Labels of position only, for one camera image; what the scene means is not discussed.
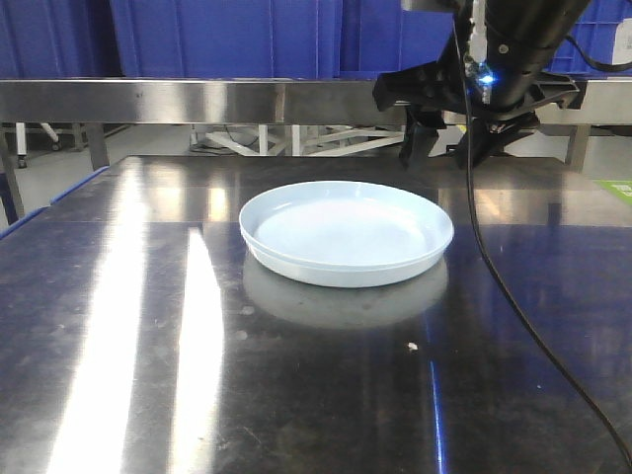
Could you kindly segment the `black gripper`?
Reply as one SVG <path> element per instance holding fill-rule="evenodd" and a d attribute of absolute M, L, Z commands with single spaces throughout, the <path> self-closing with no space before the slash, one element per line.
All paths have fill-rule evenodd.
<path fill-rule="evenodd" d="M 456 48 L 463 39 L 450 38 L 438 60 L 378 76 L 372 91 L 380 111 L 396 105 L 406 108 L 406 126 L 399 161 L 409 169 L 428 158 L 439 138 L 439 111 L 463 114 L 471 101 L 475 117 L 454 149 L 460 169 L 467 166 L 469 138 L 472 165 L 480 165 L 505 146 L 530 136 L 539 128 L 531 113 L 549 104 L 569 107 L 579 95 L 576 82 L 543 70 L 550 48 L 520 42 L 488 32 L 488 56 L 482 71 L 459 74 Z"/>

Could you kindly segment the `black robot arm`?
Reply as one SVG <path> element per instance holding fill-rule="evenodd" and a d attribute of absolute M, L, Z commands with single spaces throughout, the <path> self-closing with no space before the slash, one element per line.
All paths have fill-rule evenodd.
<path fill-rule="evenodd" d="M 460 1 L 453 31 L 432 62 L 382 73 L 372 95 L 380 111 L 406 107 L 399 159 L 429 156 L 446 111 L 470 115 L 452 155 L 479 165 L 539 126 L 536 110 L 569 107 L 580 95 L 569 76 L 546 66 L 586 10 L 585 1 Z"/>

